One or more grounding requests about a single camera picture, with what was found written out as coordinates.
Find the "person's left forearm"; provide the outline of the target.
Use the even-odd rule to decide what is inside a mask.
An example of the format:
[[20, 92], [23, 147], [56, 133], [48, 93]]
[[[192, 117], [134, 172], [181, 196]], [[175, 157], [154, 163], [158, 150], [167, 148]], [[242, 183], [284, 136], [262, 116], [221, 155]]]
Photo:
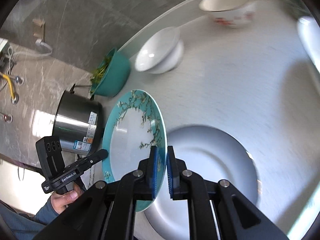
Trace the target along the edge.
[[58, 215], [50, 199], [34, 216], [17, 212], [13, 207], [1, 201], [1, 239], [33, 239]]

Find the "person's left hand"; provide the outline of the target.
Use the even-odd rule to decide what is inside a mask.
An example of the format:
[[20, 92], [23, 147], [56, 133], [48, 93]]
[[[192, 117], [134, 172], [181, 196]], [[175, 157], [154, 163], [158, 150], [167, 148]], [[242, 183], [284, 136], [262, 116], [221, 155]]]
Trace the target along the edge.
[[65, 194], [57, 194], [53, 192], [50, 197], [51, 205], [57, 214], [61, 214], [67, 207], [75, 202], [82, 195], [82, 190], [77, 184], [74, 184], [74, 189]]

